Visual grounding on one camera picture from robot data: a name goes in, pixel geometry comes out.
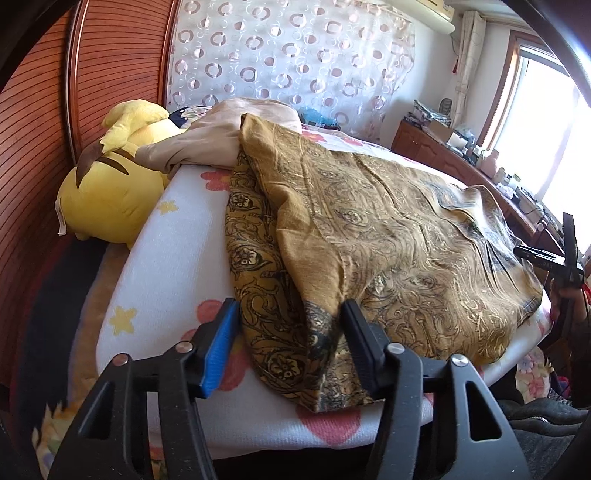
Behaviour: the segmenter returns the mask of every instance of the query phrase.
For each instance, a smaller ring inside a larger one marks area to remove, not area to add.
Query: wooden cabinet
[[[529,243],[534,236],[534,225],[517,205],[501,195],[501,192],[496,189],[488,177],[421,129],[404,121],[400,122],[391,149],[398,155],[442,171],[468,186],[484,185],[495,197],[503,215],[505,215],[507,225],[513,230],[513,233],[526,243]]]

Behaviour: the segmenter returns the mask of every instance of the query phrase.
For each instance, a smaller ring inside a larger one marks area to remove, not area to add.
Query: yellow plush toy
[[[131,249],[167,180],[133,162],[135,151],[180,133],[168,112],[146,100],[123,102],[103,120],[107,133],[84,149],[57,194],[60,233],[65,226]]]

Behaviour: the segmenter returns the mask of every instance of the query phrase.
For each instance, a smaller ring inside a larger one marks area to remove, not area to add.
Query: yellow star print
[[[117,336],[121,332],[133,333],[134,326],[131,319],[138,313],[136,309],[125,310],[122,307],[115,307],[115,314],[109,319],[113,326],[113,335]]]
[[[160,215],[164,215],[168,212],[176,212],[178,210],[178,207],[174,204],[174,200],[160,202],[160,205],[158,205],[156,208],[160,210]]]

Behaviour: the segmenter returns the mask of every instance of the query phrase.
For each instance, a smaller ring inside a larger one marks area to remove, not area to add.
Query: patterned curtain
[[[464,13],[462,37],[460,39],[460,58],[457,66],[456,93],[453,99],[452,128],[464,120],[466,95],[470,82],[474,79],[486,31],[486,20],[478,12]]]
[[[168,109],[272,98],[314,108],[347,133],[377,141],[413,65],[414,26],[386,4],[183,0]]]

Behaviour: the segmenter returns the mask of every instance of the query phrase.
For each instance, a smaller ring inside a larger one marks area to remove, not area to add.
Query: white tag
[[[57,220],[60,222],[60,231],[58,231],[58,235],[65,235],[66,233],[68,233],[67,231],[67,227],[66,227],[66,220],[64,218],[64,213],[61,211],[61,203],[60,203],[60,199],[57,199],[56,202],[54,203],[54,206],[56,208],[56,213],[57,213]]]

